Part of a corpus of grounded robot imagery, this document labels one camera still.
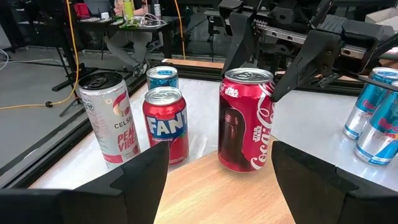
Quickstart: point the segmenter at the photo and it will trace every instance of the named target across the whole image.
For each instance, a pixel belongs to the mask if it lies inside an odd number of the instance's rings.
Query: can lid
[[[235,68],[225,73],[225,78],[236,83],[261,84],[268,83],[274,75],[271,72],[258,68]]]
[[[177,102],[181,97],[182,93],[178,88],[166,86],[149,90],[145,94],[145,101],[152,105],[165,106]]]
[[[177,69],[170,66],[159,66],[148,70],[147,76],[151,78],[171,78],[177,75]]]
[[[116,72],[100,72],[88,75],[79,80],[84,90],[104,90],[116,86],[123,81],[123,76]]]
[[[398,70],[393,68],[384,68],[384,67],[374,68],[373,74],[383,78],[398,80]]]

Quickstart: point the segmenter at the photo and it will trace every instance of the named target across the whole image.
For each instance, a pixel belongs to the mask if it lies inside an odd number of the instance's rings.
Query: robotic claw
[[[252,56],[259,59],[260,66],[262,58],[267,58],[275,73],[280,58],[288,57],[294,60],[276,80],[274,102],[303,83],[323,87],[343,75],[398,91],[359,76],[372,67],[370,62],[378,62],[382,54],[398,45],[393,28],[330,15],[333,0],[318,2],[260,0],[252,7],[243,1],[223,0],[220,16],[232,43],[222,74]]]

